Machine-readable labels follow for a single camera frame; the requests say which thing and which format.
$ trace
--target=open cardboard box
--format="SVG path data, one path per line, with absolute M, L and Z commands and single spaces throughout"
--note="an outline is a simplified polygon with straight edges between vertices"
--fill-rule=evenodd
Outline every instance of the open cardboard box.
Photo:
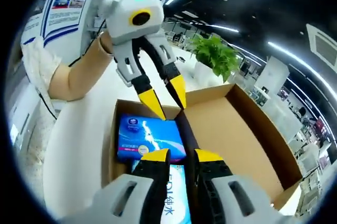
M 302 179 L 295 157 L 267 115 L 237 85 L 223 85 L 186 93 L 187 108 L 163 106 L 177 122 L 186 150 L 184 160 L 191 218 L 197 213 L 193 191 L 195 148 L 218 153 L 232 173 L 259 184 L 280 210 Z M 117 159 L 118 126 L 122 113 L 156 117 L 141 103 L 118 100 L 112 123 L 109 179 L 130 172 Z

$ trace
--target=ceiling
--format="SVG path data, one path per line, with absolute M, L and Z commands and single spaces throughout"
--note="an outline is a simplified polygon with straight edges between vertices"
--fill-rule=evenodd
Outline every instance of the ceiling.
M 336 3 L 337 0 L 175 0 L 168 6 L 164 5 L 164 11 L 166 17 L 178 14 L 189 22 L 193 18 L 182 13 L 187 10 L 198 16 L 196 21 L 203 20 L 209 24 L 237 29 L 239 32 L 233 33 L 197 25 L 209 33 L 219 34 L 226 41 L 265 61 L 274 56 L 285 64 L 296 67 L 305 76 L 289 66 L 289 78 L 316 103 L 329 124 L 331 121 L 335 123 L 335 126 L 330 126 L 335 128 L 337 137 L 337 118 L 329 105 L 332 104 L 337 111 L 337 101 L 331 92 L 306 67 L 268 44 L 268 41 L 272 41 L 305 61 L 337 92 L 337 74 L 310 51 L 306 30 L 306 24 L 309 23 L 337 40 Z M 286 82 L 286 87 L 294 88 L 289 82 Z

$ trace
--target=hand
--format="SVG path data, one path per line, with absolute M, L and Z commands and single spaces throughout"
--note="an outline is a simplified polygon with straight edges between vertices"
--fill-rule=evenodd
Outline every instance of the hand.
M 101 45 L 103 49 L 108 52 L 109 54 L 113 53 L 113 46 L 112 46 L 112 41 L 111 37 L 108 33 L 108 31 L 104 31 L 101 35 Z

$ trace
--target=blue tissue package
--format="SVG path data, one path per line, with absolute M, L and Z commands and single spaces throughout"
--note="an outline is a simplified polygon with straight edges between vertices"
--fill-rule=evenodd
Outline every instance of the blue tissue package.
M 132 163 L 132 171 L 139 160 Z M 183 165 L 170 165 L 170 177 L 167 183 L 167 198 L 161 217 L 161 224 L 190 224 L 191 214 L 187 199 L 185 171 Z
M 145 153 L 166 148 L 171 150 L 171 162 L 186 156 L 175 121 L 122 115 L 118 133 L 119 159 L 139 160 Z

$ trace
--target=air conditioner vent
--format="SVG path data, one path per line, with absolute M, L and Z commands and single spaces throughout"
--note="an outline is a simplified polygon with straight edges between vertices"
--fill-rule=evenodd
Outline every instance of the air conditioner vent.
M 310 50 L 337 73 L 337 42 L 320 29 L 307 24 Z

